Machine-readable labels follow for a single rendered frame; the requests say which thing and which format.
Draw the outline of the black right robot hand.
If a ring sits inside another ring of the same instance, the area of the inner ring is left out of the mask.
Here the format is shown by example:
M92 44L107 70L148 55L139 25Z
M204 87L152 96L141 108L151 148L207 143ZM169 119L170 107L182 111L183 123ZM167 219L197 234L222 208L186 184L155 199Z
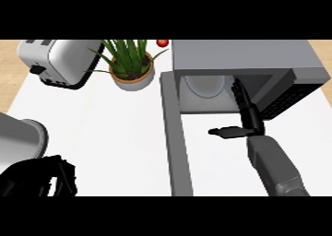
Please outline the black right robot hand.
M232 91L235 93L242 126L228 126L210 129L209 134L220 136L225 139L245 136L263 136L266 134L266 127L260 110L256 104L251 102L248 91L238 78L235 79Z

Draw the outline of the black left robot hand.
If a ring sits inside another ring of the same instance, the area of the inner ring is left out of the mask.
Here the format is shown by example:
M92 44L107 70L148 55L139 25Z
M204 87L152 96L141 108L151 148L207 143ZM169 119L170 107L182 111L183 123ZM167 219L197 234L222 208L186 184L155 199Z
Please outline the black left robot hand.
M53 177L58 178L55 196L76 196L76 166L61 155L17 162L0 174L0 196L48 196Z

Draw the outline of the grey microwave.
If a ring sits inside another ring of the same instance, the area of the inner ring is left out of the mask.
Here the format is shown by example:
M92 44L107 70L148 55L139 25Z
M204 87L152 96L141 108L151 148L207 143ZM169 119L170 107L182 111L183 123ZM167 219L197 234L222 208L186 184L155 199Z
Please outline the grey microwave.
M306 40L176 40L173 72L180 111L237 113L232 91L241 81L266 120L328 82Z

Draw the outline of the grey microwave door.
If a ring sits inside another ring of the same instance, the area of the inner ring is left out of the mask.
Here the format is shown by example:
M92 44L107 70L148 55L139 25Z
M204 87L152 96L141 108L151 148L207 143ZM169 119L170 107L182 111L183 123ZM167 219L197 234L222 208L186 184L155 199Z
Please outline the grey microwave door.
M163 72L161 95L166 121L166 147L173 196L192 196L192 178L183 139L183 122L173 72Z

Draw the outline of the potted green plant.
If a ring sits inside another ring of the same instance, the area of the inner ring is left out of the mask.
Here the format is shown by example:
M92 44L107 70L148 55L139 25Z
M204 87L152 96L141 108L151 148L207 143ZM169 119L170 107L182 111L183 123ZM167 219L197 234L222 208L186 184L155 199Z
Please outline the potted green plant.
M155 59L167 50L151 55L147 40L102 40L101 42L113 55L113 58L108 58L104 53L90 49L110 65L110 70L101 70L101 73L113 76L114 83L123 90L142 90L154 80Z

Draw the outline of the silver toaster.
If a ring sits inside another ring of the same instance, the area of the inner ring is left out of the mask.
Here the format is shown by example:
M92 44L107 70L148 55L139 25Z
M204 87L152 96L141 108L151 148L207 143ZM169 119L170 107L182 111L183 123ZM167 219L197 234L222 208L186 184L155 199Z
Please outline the silver toaster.
M48 86L80 89L104 53L101 40L22 40L18 56Z

